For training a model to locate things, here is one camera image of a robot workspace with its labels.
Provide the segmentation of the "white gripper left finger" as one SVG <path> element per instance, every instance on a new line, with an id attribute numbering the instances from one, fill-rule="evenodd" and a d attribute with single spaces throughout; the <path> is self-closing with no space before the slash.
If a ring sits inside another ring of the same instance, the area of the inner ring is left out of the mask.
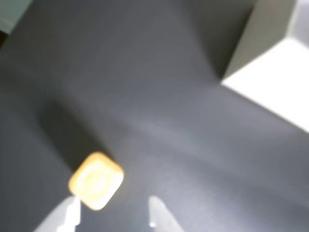
<path id="1" fill-rule="evenodd" d="M 34 232 L 75 232 L 81 221 L 81 201 L 69 196 L 58 204 Z"/>

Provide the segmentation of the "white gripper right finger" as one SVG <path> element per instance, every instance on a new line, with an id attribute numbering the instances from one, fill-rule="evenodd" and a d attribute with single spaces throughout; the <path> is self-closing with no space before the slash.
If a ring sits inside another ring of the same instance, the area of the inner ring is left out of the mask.
<path id="1" fill-rule="evenodd" d="M 155 232 L 181 232 L 182 227 L 167 208 L 165 203 L 157 196 L 148 199 L 149 226 Z"/>

